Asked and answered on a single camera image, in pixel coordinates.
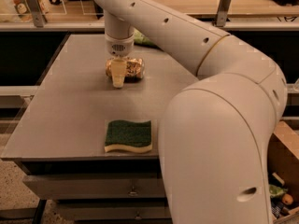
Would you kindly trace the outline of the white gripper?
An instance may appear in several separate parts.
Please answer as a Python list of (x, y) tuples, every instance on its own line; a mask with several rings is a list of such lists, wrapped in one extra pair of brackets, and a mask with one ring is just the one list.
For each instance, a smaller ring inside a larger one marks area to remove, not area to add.
[[(105, 41), (107, 52), (116, 57), (128, 56), (134, 47), (134, 37), (132, 35), (128, 38), (113, 38), (110, 35), (105, 35)], [(117, 89), (123, 87), (126, 67), (126, 61), (122, 58), (115, 58), (111, 62), (113, 86)]]

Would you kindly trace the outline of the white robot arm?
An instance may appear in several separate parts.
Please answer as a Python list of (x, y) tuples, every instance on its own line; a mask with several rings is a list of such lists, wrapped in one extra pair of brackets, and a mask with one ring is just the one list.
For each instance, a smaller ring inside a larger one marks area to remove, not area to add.
[(173, 224), (272, 224), (269, 139), (287, 100), (279, 66), (239, 38), (152, 0), (94, 0), (108, 49), (134, 26), (197, 82), (159, 124), (158, 148)]

